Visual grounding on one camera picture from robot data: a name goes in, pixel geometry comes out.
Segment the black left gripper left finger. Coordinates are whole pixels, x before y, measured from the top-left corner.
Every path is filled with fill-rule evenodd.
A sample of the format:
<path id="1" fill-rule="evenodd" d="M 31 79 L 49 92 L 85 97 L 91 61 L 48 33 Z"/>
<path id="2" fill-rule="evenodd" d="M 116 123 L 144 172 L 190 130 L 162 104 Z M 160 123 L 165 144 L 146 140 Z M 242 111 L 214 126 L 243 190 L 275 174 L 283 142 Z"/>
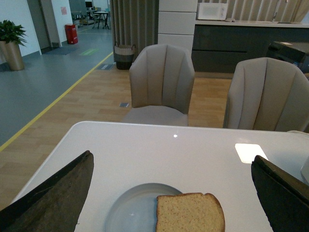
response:
<path id="1" fill-rule="evenodd" d="M 94 156 L 82 153 L 0 212 L 2 232 L 72 232 L 91 184 Z"/>

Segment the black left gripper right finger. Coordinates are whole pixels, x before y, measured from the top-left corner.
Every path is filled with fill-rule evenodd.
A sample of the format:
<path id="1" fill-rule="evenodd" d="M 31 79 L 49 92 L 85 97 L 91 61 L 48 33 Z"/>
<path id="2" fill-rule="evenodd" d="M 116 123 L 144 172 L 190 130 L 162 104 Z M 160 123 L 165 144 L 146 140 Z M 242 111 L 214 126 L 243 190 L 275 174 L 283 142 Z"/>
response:
<path id="1" fill-rule="evenodd" d="M 260 204 L 275 232 L 309 230 L 309 187 L 257 155 L 251 175 Z"/>

